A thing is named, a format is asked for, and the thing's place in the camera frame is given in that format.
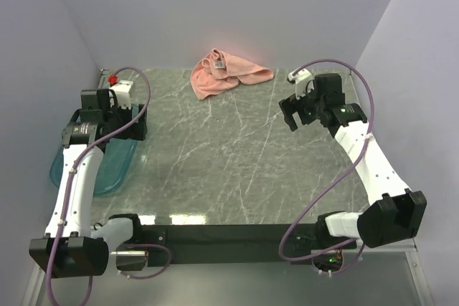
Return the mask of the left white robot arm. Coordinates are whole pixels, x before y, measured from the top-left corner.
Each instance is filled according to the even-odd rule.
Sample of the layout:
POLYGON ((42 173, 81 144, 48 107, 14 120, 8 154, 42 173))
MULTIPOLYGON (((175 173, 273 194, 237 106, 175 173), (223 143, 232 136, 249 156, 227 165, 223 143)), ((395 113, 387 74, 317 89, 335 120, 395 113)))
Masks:
POLYGON ((145 140, 146 106, 131 101, 132 82, 83 90, 81 107, 62 131, 63 170, 52 217, 29 245, 31 258, 52 278, 102 275, 111 252, 121 244, 129 250, 143 244, 136 214, 111 216, 93 230, 90 210, 96 177, 107 146, 105 136, 145 140))

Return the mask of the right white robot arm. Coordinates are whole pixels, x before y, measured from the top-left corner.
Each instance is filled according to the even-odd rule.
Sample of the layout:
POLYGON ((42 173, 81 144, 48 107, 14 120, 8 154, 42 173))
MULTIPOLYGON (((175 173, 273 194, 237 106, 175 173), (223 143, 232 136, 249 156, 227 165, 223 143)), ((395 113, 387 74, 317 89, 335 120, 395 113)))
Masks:
POLYGON ((319 121, 327 128, 349 159, 366 191, 369 208, 362 213, 335 211, 319 216, 316 241, 331 248, 340 239, 360 239, 370 248, 413 239, 422 222, 427 199, 412 191, 397 175, 374 136, 369 119, 356 103, 347 103, 341 76, 336 73, 313 75, 307 69, 287 76, 295 86, 290 97, 281 100, 280 109, 292 131, 297 130, 294 115, 304 125, 319 121))

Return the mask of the teal plastic tray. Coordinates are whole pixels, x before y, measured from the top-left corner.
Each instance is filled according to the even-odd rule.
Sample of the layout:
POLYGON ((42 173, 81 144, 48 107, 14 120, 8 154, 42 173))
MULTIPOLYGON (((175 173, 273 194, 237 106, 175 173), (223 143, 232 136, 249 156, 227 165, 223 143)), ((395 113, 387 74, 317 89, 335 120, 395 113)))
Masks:
MULTIPOLYGON (((138 142, 137 140, 110 139, 95 179, 94 196, 101 196, 120 188, 127 175, 138 142)), ((64 167, 63 161, 63 147, 61 146, 49 171, 50 180, 57 188, 60 187, 64 167)))

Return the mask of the pink towel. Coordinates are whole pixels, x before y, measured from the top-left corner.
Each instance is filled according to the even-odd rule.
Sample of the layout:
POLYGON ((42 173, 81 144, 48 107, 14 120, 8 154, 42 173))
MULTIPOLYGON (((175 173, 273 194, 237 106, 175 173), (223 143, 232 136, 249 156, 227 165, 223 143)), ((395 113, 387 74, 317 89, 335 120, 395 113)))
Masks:
POLYGON ((219 95, 239 84, 256 85, 270 81, 274 72, 219 49, 202 58, 191 72, 190 83, 198 100, 219 95))

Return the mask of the black base bar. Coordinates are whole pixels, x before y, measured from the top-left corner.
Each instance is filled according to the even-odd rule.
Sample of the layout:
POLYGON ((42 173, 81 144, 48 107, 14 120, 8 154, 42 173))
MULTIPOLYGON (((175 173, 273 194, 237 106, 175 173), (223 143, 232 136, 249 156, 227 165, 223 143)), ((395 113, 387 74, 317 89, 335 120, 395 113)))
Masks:
MULTIPOLYGON (((172 264, 279 262, 280 240, 287 224, 143 225, 142 242, 166 247, 172 264)), ((283 253, 309 255, 346 241, 325 233, 325 227, 299 224, 289 235, 283 253)))

